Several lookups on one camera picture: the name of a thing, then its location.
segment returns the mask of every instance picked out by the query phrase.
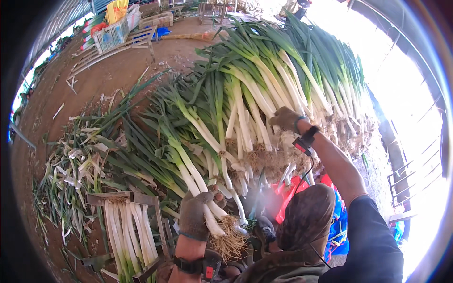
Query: metal pole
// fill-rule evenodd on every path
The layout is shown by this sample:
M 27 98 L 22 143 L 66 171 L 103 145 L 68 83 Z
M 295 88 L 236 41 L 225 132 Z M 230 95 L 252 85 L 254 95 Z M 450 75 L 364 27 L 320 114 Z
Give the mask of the metal pole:
M 34 145 L 28 138 L 26 138 L 22 132 L 19 130 L 19 128 L 13 123 L 13 121 L 10 120 L 10 127 L 13 128 L 14 132 L 16 132 L 21 139 L 23 139 L 26 143 L 29 144 L 34 150 L 36 150 L 36 145 Z
M 26 78 L 25 78 L 25 76 L 24 76 L 24 73 L 23 73 L 23 72 L 21 72 L 20 74 L 21 74 L 21 75 L 22 75 L 22 77 L 24 78 L 25 86 L 26 86 L 26 87 L 27 87 L 27 89 L 28 89 L 28 88 L 29 88 L 29 85 L 28 85 L 27 79 L 26 79 Z

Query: black wristband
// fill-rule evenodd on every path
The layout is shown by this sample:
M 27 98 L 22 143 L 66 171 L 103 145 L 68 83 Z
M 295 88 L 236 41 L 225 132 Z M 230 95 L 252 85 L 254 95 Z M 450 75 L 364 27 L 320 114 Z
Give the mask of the black wristband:
M 319 132 L 318 126 L 312 126 L 308 131 L 302 135 L 302 140 L 307 144 L 311 145 L 314 141 L 314 134 Z
M 197 259 L 195 261 L 186 261 L 185 259 L 180 259 L 174 257 L 173 263 L 184 273 L 188 274 L 202 274 L 203 273 L 203 260 L 204 258 Z

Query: plastic crate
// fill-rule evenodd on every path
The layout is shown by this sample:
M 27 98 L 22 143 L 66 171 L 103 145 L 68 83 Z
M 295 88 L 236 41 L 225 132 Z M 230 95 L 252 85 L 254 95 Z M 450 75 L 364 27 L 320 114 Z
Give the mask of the plastic crate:
M 127 24 L 127 17 L 124 16 L 116 23 L 94 33 L 93 39 L 97 51 L 99 54 L 103 54 L 114 49 L 116 46 L 125 43 L 128 36 L 129 25 Z

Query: shoe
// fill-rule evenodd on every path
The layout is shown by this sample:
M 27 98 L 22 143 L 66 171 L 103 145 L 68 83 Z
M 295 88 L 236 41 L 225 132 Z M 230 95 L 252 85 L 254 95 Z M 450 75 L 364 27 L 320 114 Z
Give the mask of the shoe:
M 254 228 L 255 234 L 261 241 L 261 256 L 264 258 L 270 255 L 269 243 L 275 242 L 275 229 L 272 222 L 264 216 L 259 216 L 256 219 L 256 226 Z

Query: work glove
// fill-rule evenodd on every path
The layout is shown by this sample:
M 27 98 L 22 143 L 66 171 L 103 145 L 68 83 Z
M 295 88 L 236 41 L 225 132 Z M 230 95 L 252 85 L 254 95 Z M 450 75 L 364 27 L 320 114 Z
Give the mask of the work glove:
M 303 134 L 299 132 L 297 127 L 297 123 L 302 119 L 305 119 L 305 117 L 292 111 L 290 108 L 283 106 L 277 110 L 274 117 L 269 119 L 269 123 L 271 126 L 278 125 L 297 134 Z
M 213 199 L 220 208 L 226 205 L 222 194 L 202 192 L 196 197 L 193 197 L 191 192 L 186 193 L 181 201 L 181 218 L 179 219 L 180 234 L 201 242 L 207 241 L 209 230 L 205 224 L 203 205 Z

